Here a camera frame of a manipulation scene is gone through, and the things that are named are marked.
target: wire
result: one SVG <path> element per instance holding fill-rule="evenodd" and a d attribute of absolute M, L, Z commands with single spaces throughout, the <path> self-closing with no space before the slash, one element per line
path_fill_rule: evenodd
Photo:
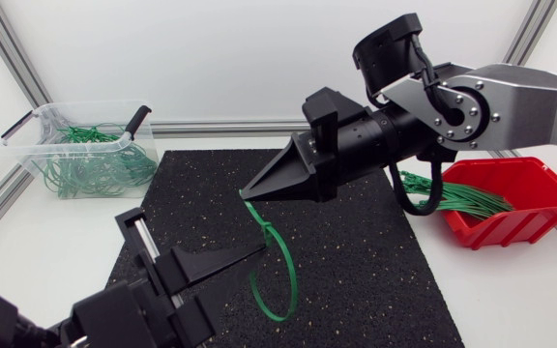
<path fill-rule="evenodd" d="M 265 221 L 261 215 L 257 213 L 257 211 L 252 207 L 252 204 L 248 201 L 244 201 L 244 204 L 249 208 L 249 212 L 252 217 L 259 223 L 261 226 L 261 231 L 263 232 L 263 237 L 266 241 L 266 246 L 269 247 L 272 244 L 272 240 L 277 241 L 278 247 L 282 251 L 283 257 L 285 259 L 285 263 L 287 264 L 287 271 L 289 272 L 289 283 L 291 285 L 291 296 L 289 300 L 289 308 L 287 309 L 287 314 L 284 316 L 276 315 L 268 306 L 263 302 L 261 298 L 261 294 L 259 293 L 259 289 L 257 288 L 257 278 L 256 272 L 253 271 L 249 275 L 250 280 L 250 289 L 252 290 L 252 295 L 255 297 L 257 301 L 257 305 L 261 311 L 266 314 L 270 319 L 276 322 L 282 322 L 287 320 L 293 313 L 296 311 L 296 306 L 298 304 L 298 282 L 296 278 L 296 268 L 294 267 L 294 262 L 291 259 L 291 254 L 289 253 L 289 249 L 287 249 L 287 244 L 280 236 L 279 232 L 272 226 L 272 223 Z"/>
<path fill-rule="evenodd" d="M 405 187 L 401 181 L 401 177 L 396 167 L 396 162 L 391 161 L 388 164 L 391 170 L 391 176 L 393 177 L 393 189 L 395 191 L 395 197 L 398 204 L 407 213 L 414 216 L 427 216 L 435 212 L 440 201 L 442 200 L 442 162 L 432 161 L 431 162 L 431 178 L 433 178 L 429 189 L 429 199 L 418 206 L 415 206 L 412 201 L 407 197 L 405 192 Z"/>
<path fill-rule="evenodd" d="M 440 84 L 440 80 L 437 78 L 435 73 L 435 69 L 431 64 L 431 61 L 426 56 L 423 47 L 421 46 L 421 42 L 418 38 L 417 34 L 413 34 L 411 37 L 412 45 L 414 46 L 414 51 L 416 52 L 416 56 L 418 59 L 425 64 L 425 68 L 423 69 L 422 79 L 423 79 L 423 86 L 425 89 L 426 97 L 428 98 L 429 102 L 433 106 L 433 108 L 442 114 L 447 122 L 451 122 L 453 119 L 453 113 L 451 109 L 444 101 L 442 97 L 442 93 L 438 89 Z"/>
<path fill-rule="evenodd" d="M 68 127 L 59 130 L 59 143 L 100 143 L 115 141 L 119 136 L 98 130 Z M 117 196 L 129 188 L 148 184 L 158 165 L 147 157 L 145 149 L 131 143 L 128 147 L 106 153 L 56 154 L 42 160 L 32 160 L 43 173 L 44 184 L 60 198 L 75 198 L 79 194 Z"/>
<path fill-rule="evenodd" d="M 405 177 L 403 185 L 407 192 L 429 193 L 431 180 L 406 171 L 401 171 L 400 174 Z M 504 197 L 469 185 L 444 183 L 443 197 L 445 200 L 440 202 L 437 210 L 460 211 L 478 219 L 513 210 L 513 205 Z"/>

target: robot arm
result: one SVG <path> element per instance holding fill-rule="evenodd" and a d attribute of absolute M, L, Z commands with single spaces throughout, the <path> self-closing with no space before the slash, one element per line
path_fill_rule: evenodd
<path fill-rule="evenodd" d="M 311 130 L 293 134 L 243 198 L 323 202 L 338 186 L 388 165 L 401 206 L 427 215 L 441 199 L 441 162 L 454 161 L 457 151 L 557 145 L 557 75 L 504 64 L 432 67 L 421 31 L 418 17 L 406 14 L 358 43 L 354 62 L 378 109 L 328 88 L 308 97 L 303 111 Z M 420 210 L 396 168 L 413 156 L 431 162 L 432 194 Z"/>

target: green cable tie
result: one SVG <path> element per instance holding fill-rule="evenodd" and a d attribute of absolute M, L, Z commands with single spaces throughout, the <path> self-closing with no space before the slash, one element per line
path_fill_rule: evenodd
<path fill-rule="evenodd" d="M 257 301 L 257 305 L 261 311 L 266 314 L 270 319 L 276 322 L 282 322 L 287 320 L 295 311 L 296 305 L 298 304 L 298 283 L 296 280 L 296 268 L 294 267 L 294 262 L 291 259 L 291 254 L 289 253 L 289 249 L 287 249 L 287 244 L 280 236 L 279 232 L 272 226 L 272 223 L 265 221 L 261 215 L 257 213 L 257 211 L 252 207 L 252 204 L 248 201 L 244 201 L 244 204 L 249 208 L 249 212 L 252 217 L 259 223 L 261 226 L 261 230 L 264 235 L 264 239 L 266 240 L 266 246 L 269 247 L 272 240 L 274 239 L 277 241 L 280 250 L 282 251 L 283 257 L 285 258 L 285 263 L 287 264 L 287 271 L 289 272 L 289 283 L 291 284 L 291 297 L 289 308 L 287 309 L 287 314 L 285 316 L 278 316 L 276 315 L 270 308 L 266 306 L 261 298 L 261 294 L 259 293 L 259 289 L 257 288 L 257 278 L 256 272 L 253 271 L 249 275 L 250 280 L 250 289 L 252 290 L 252 295 L 255 297 Z"/>

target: clear plastic bin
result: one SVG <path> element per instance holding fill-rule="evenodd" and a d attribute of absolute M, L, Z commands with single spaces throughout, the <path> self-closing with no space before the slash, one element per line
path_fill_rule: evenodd
<path fill-rule="evenodd" d="M 142 197 L 159 163 L 145 104 L 46 104 L 7 130 L 2 148 L 60 198 Z M 74 142 L 70 127 L 99 131 L 104 142 Z"/>

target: black cable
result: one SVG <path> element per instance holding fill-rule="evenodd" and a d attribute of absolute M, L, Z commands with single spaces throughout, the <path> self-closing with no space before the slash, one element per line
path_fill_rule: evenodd
<path fill-rule="evenodd" d="M 401 181 L 401 175 L 399 174 L 398 168 L 396 167 L 396 162 L 391 161 L 388 164 L 391 170 L 391 176 L 393 177 L 393 187 L 395 190 L 395 197 L 398 204 L 407 213 L 414 216 L 427 216 L 435 212 L 437 206 L 442 200 L 442 188 L 444 184 L 442 183 L 442 162 L 432 161 L 431 162 L 431 194 L 429 199 L 426 201 L 422 208 L 417 208 L 414 206 L 412 201 L 407 197 L 405 188 L 403 187 L 403 182 Z"/>
<path fill-rule="evenodd" d="M 444 97 L 442 97 L 442 93 L 437 87 L 440 84 L 440 80 L 437 78 L 435 74 L 435 69 L 431 64 L 431 61 L 426 56 L 425 52 L 423 51 L 423 47 L 421 46 L 421 42 L 418 39 L 418 35 L 413 34 L 411 37 L 412 45 L 414 46 L 414 51 L 418 59 L 425 64 L 425 68 L 422 72 L 422 79 L 423 85 L 425 88 L 426 97 L 428 98 L 429 102 L 433 106 L 433 108 L 442 114 L 444 118 L 447 120 L 451 120 L 453 118 L 453 114 L 451 109 L 447 106 L 446 102 L 444 101 Z"/>
<path fill-rule="evenodd" d="M 366 97 L 368 98 L 368 101 L 377 108 L 382 108 L 386 106 L 383 103 L 379 102 L 374 96 L 372 96 L 371 93 L 368 92 L 368 90 L 366 90 Z"/>

